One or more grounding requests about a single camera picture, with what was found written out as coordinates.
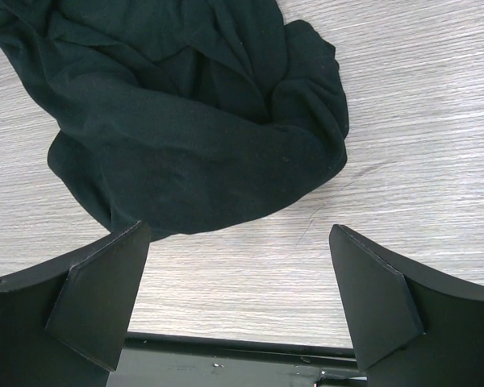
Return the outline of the black t shirt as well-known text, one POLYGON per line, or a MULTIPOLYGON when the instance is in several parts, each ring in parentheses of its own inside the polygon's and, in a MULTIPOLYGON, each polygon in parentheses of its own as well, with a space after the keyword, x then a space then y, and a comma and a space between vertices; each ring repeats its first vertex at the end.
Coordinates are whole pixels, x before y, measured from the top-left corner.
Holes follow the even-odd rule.
POLYGON ((49 168, 108 231, 263 218, 347 160, 336 50, 275 1, 0 1, 0 48, 58 124, 49 168))

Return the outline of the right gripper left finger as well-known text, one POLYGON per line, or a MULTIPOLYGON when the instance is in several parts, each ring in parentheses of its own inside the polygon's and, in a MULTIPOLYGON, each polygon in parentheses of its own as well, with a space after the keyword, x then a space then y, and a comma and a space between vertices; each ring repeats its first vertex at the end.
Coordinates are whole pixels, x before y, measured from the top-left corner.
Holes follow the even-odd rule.
POLYGON ((0 386, 104 386, 146 264, 143 223, 0 277, 0 386))

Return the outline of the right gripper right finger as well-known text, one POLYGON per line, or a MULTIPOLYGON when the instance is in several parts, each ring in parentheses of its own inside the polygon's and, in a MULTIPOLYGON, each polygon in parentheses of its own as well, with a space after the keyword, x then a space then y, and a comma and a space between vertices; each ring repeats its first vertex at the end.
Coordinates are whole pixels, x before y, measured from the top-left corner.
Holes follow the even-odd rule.
POLYGON ((369 386, 484 386, 484 286, 384 248, 329 235, 358 369, 369 386))

